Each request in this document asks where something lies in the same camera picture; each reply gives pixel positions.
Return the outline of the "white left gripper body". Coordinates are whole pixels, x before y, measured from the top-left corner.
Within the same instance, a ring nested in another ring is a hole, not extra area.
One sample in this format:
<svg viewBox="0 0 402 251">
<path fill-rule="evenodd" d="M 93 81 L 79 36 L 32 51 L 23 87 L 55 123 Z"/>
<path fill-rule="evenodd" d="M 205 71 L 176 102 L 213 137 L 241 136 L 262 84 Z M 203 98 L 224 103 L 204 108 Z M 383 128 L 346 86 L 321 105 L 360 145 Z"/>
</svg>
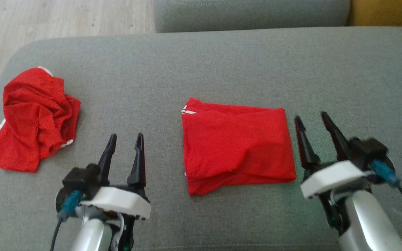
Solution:
<svg viewBox="0 0 402 251">
<path fill-rule="evenodd" d="M 149 219 L 151 204 L 140 195 L 115 187 L 101 187 L 91 200 L 83 200 L 80 205 L 124 213 Z"/>
</svg>

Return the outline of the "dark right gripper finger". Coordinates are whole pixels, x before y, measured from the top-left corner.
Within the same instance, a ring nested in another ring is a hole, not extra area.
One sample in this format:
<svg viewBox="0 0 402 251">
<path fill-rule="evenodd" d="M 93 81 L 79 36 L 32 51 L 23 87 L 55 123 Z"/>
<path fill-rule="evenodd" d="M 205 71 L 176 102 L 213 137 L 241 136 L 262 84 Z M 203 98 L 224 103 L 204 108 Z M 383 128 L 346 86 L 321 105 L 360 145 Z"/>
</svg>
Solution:
<svg viewBox="0 0 402 251">
<path fill-rule="evenodd" d="M 295 130 L 301 166 L 305 170 L 313 170 L 315 166 L 319 165 L 320 158 L 312 149 L 303 121 L 298 115 L 295 116 Z"/>
<path fill-rule="evenodd" d="M 330 133 L 338 161 L 345 161 L 350 159 L 350 151 L 348 148 L 348 140 L 342 134 L 341 130 L 333 122 L 327 112 L 321 112 L 322 120 L 325 128 Z"/>
</svg>

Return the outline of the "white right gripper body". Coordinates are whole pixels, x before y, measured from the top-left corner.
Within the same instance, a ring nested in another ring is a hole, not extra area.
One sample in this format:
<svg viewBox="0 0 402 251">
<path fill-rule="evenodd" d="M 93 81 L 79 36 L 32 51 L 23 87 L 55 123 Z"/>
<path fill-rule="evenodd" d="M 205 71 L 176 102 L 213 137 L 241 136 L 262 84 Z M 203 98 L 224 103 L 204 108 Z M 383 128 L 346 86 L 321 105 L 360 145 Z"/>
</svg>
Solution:
<svg viewBox="0 0 402 251">
<path fill-rule="evenodd" d="M 350 160 L 338 161 L 321 170 L 306 169 L 300 185 L 303 197 L 311 199 L 325 192 L 344 197 L 368 186 L 367 177 L 371 170 L 360 170 Z"/>
</svg>

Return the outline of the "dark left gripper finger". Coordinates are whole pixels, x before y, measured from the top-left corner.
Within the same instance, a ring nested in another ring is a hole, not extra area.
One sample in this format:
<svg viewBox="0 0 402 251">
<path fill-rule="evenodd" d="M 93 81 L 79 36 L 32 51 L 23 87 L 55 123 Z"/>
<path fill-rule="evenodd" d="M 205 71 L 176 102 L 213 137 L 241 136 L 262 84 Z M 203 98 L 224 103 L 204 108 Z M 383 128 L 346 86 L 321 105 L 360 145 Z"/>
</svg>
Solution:
<svg viewBox="0 0 402 251">
<path fill-rule="evenodd" d="M 127 178 L 128 186 L 135 189 L 143 189 L 146 186 L 146 167 L 145 167 L 145 151 L 144 151 L 144 136 L 138 133 L 134 146 L 135 159 L 132 170 Z"/>
<path fill-rule="evenodd" d="M 111 160 L 116 150 L 117 135 L 112 134 L 107 142 L 107 145 L 99 159 L 98 166 L 100 168 L 99 182 L 101 185 L 109 185 L 109 173 L 111 167 Z"/>
</svg>

